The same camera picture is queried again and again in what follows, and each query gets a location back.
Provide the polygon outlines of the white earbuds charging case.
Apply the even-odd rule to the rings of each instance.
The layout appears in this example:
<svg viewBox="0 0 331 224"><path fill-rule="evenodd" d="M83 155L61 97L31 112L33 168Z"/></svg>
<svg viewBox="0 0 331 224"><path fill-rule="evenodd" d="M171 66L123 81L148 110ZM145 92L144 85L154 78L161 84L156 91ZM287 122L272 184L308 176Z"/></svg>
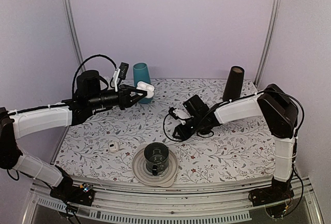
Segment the white earbuds charging case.
<svg viewBox="0 0 331 224"><path fill-rule="evenodd" d="M139 81L137 83L137 89L143 90L147 92L147 95L145 96L145 98L147 99L151 99L154 97L155 94L155 87L151 84L148 84L146 82L143 81Z"/></svg>

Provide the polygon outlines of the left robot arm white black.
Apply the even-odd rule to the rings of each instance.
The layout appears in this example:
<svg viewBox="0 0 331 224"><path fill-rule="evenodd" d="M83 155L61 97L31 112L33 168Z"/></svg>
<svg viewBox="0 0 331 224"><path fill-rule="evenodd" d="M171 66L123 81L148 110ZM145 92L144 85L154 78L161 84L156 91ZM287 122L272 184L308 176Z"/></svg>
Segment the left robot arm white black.
<svg viewBox="0 0 331 224"><path fill-rule="evenodd" d="M121 84L116 79L121 75L116 69L112 82L101 89L105 79L96 70L81 73L77 90L72 98L60 103L39 106L29 110L7 111L1 108L1 168L14 169L56 187L65 200L73 200L77 189L70 184L70 177L56 166L45 163L38 157L24 153L16 141L24 136L57 127L76 126L92 115L118 106L121 110L130 108L144 98L152 98L155 88L143 81L136 87Z"/></svg>

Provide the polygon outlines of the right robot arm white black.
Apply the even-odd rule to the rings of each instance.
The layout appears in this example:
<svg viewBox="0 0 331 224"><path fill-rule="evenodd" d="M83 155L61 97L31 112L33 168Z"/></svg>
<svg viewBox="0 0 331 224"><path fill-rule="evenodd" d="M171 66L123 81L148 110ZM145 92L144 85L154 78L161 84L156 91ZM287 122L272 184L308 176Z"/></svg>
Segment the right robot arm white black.
<svg viewBox="0 0 331 224"><path fill-rule="evenodd" d="M284 93L276 84L238 99L229 99L208 107L198 95L183 103L184 110L170 108L168 113L179 120L172 134L176 141L188 140L194 133L209 134L214 127L254 116L263 116L275 141L276 159L274 180L268 189L271 201L279 201L287 194L285 182L293 174L297 153L297 134L302 122L298 120L304 110L299 101Z"/></svg>

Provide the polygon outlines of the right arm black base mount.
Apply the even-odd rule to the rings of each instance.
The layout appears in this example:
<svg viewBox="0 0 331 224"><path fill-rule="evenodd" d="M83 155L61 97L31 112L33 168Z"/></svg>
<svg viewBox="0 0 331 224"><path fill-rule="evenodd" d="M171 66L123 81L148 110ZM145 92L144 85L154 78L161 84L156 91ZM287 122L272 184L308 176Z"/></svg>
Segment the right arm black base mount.
<svg viewBox="0 0 331 224"><path fill-rule="evenodd" d="M268 187L256 188L249 191L248 199L253 206L261 206L294 197L294 192L289 181L281 182L272 178Z"/></svg>

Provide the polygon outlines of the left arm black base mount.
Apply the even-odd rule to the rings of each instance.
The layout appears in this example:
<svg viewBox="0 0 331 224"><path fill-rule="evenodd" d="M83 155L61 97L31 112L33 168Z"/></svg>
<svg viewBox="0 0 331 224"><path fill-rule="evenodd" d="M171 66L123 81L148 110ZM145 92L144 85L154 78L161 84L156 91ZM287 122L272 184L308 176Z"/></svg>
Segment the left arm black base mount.
<svg viewBox="0 0 331 224"><path fill-rule="evenodd" d="M63 181L57 187L52 187L50 196L64 203L92 206L95 196L93 187L94 186L89 183L75 186L72 181Z"/></svg>

